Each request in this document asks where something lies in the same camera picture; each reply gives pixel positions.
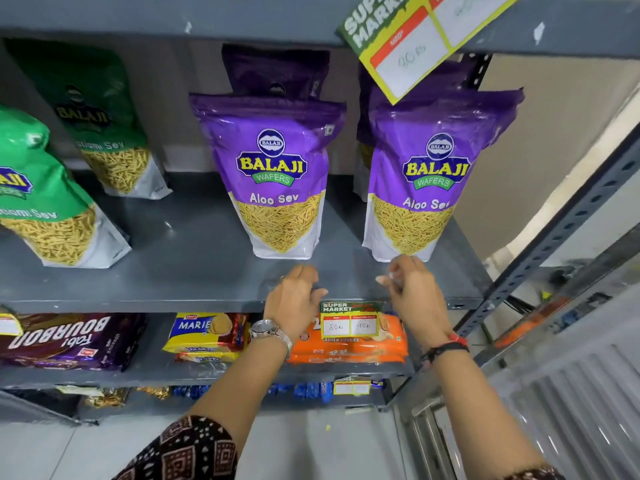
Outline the brown biscuit packet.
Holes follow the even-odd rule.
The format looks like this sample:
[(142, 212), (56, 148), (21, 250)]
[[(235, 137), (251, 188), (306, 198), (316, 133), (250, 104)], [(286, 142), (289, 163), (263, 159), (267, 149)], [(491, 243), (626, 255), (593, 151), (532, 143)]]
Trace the brown biscuit packet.
[(124, 371), (146, 329), (144, 314), (20, 315), (24, 333), (0, 336), (0, 365)]

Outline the green snack pouch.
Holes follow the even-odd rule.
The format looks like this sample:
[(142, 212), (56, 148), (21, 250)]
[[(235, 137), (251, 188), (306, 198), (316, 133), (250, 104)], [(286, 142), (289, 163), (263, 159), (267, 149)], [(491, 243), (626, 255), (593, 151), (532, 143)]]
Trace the green snack pouch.
[(49, 137), (41, 121), (0, 105), (0, 225), (46, 267), (108, 269), (131, 245), (49, 152)]
[(161, 200), (172, 190), (131, 97), (125, 66), (103, 48), (6, 39), (7, 51), (53, 109), (104, 191)]

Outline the small green yellow price tag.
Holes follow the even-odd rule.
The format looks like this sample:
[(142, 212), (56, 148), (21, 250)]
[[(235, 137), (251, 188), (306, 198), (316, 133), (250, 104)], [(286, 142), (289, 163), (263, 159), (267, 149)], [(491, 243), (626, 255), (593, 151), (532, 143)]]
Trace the small green yellow price tag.
[(380, 332), (382, 301), (322, 301), (319, 329), (322, 339), (372, 339)]
[(372, 380), (359, 378), (343, 378), (333, 382), (333, 395), (369, 395), (372, 389)]

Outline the person's left hand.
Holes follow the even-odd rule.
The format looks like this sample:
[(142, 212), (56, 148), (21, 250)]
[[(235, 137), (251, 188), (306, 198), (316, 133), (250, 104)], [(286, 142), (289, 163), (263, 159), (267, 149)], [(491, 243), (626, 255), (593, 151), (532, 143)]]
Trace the person's left hand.
[(318, 309), (311, 309), (310, 293), (318, 282), (313, 265), (297, 264), (281, 278), (266, 300), (263, 318), (273, 320), (295, 343), (316, 317)]

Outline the person's right hand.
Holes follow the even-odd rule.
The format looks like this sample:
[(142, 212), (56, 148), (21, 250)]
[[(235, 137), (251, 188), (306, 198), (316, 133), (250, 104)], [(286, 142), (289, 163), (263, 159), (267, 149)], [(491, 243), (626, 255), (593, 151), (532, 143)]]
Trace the person's right hand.
[(389, 294), (392, 307), (423, 352), (448, 342), (453, 329), (446, 302), (425, 264), (417, 257), (400, 255), (383, 275), (392, 276), (400, 284), (400, 294)]

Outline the person's left forearm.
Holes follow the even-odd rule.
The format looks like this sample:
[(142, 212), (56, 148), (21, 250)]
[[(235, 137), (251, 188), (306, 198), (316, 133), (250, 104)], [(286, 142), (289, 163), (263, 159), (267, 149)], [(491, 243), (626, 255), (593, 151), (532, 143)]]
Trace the person's left forearm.
[(277, 337), (252, 340), (224, 375), (188, 410), (222, 426), (240, 456), (268, 388), (284, 364), (288, 348)]

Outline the grey metal shelf rack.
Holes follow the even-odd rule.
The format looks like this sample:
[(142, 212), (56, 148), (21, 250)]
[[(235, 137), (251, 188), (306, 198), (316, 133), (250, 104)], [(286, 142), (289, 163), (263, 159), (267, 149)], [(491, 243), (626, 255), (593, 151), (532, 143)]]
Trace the grey metal shelf rack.
[[(356, 0), (0, 0), (0, 36), (89, 34), (181, 40), (340, 45), (338, 24)], [(473, 36), (469, 54), (549, 55), (640, 61), (640, 0), (524, 0)], [(596, 168), (494, 282), (457, 223), (429, 264), (448, 306), (467, 310), (466, 335), (489, 316), (640, 170), (640, 123)], [(141, 251), (101, 272), (53, 271), (18, 258), (18, 241), (0, 241), (8, 264), (0, 304), (17, 313), (186, 310), (258, 312), (286, 262), (262, 260), (242, 245), (219, 177), (178, 173), (167, 203), (116, 203)]]

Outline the yellow biscuit packet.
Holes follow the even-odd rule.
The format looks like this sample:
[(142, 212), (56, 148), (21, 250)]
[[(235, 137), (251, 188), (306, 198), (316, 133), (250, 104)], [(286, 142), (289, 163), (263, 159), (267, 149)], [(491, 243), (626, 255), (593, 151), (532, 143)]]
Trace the yellow biscuit packet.
[(249, 315), (190, 312), (175, 316), (163, 351), (173, 354), (239, 353), (244, 348)]

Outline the orange cookie packet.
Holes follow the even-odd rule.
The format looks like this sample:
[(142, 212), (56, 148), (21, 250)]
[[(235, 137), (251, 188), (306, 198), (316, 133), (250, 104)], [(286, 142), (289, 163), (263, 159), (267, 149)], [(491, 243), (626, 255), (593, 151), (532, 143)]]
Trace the orange cookie packet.
[(406, 332), (400, 320), (394, 315), (382, 314), (380, 330), (374, 337), (329, 337), (322, 339), (321, 322), (316, 316), (314, 322), (295, 343), (292, 352), (299, 354), (320, 354), (335, 350), (337, 353), (353, 354), (399, 354), (408, 350)]
[(331, 344), (329, 348), (293, 350), (289, 363), (404, 363), (408, 352), (404, 349), (369, 347), (347, 348), (345, 345)]

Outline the purple snack pouch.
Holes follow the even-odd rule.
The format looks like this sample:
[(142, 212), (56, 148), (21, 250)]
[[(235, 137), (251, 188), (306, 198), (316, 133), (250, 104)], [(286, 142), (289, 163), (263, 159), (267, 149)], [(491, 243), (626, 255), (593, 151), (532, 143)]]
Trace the purple snack pouch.
[[(459, 61), (446, 60), (416, 84), (403, 99), (408, 100), (441, 90), (478, 90), (491, 60), (492, 55), (490, 54), (466, 54)], [(387, 97), (362, 63), (358, 67), (358, 81), (360, 117), (356, 131), (357, 149), (353, 192), (363, 202), (366, 202), (369, 193), (372, 154), (375, 147), (375, 139), (369, 120), (369, 106), (371, 102), (376, 105), (387, 101)]]
[(321, 235), (345, 102), (190, 93), (189, 105), (254, 255), (309, 260)]
[(363, 247), (427, 262), (481, 152), (514, 122), (524, 89), (439, 89), (371, 100), (374, 138)]
[(223, 44), (232, 93), (317, 100), (330, 69), (328, 50), (277, 50)]

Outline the brown patterned sleeve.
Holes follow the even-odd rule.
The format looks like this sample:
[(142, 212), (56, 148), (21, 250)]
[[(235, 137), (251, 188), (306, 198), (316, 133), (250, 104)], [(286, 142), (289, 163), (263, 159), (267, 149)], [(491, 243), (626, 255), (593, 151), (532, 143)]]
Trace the brown patterned sleeve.
[(501, 480), (566, 480), (566, 478), (557, 468), (546, 464), (510, 474)]
[(171, 423), (112, 480), (235, 480), (239, 450), (215, 420), (186, 415)]

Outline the black wrist band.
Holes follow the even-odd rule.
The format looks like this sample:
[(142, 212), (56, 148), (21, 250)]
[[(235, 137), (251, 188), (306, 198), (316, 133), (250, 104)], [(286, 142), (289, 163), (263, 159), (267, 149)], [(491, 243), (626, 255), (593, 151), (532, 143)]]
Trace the black wrist band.
[(421, 362), (422, 363), (428, 363), (428, 364), (433, 364), (434, 361), (441, 355), (443, 355), (446, 352), (449, 351), (466, 351), (466, 352), (470, 352), (468, 345), (466, 345), (466, 343), (462, 343), (459, 341), (450, 341), (450, 342), (446, 342), (442, 345), (436, 346), (436, 347), (432, 347), (430, 349), (427, 350), (427, 352), (423, 353), (421, 355)]

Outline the background shelf with goods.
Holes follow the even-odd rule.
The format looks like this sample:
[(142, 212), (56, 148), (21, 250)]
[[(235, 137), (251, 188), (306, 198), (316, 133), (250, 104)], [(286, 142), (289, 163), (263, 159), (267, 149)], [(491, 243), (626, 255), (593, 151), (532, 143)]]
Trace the background shelf with goods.
[(640, 224), (581, 268), (547, 301), (503, 333), (493, 347), (503, 352), (539, 339), (576, 308), (587, 313), (640, 283)]

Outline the large green yellow price tag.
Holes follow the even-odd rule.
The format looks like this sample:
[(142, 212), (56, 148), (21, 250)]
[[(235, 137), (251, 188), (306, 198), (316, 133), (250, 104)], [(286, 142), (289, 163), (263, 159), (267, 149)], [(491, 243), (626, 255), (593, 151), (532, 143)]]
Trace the large green yellow price tag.
[(338, 33), (391, 104), (519, 0), (361, 0)]

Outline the row of blue packets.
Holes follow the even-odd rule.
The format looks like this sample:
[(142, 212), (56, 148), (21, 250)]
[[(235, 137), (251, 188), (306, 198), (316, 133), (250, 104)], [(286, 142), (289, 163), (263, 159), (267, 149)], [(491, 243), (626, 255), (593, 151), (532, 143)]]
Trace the row of blue packets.
[[(371, 379), (373, 390), (382, 390), (384, 386), (383, 380)], [(323, 404), (329, 404), (338, 396), (352, 396), (352, 395), (333, 395), (332, 386), (334, 381), (329, 382), (301, 382), (295, 384), (274, 383), (267, 391), (267, 395), (279, 396), (288, 395), (299, 400), (320, 400)]]

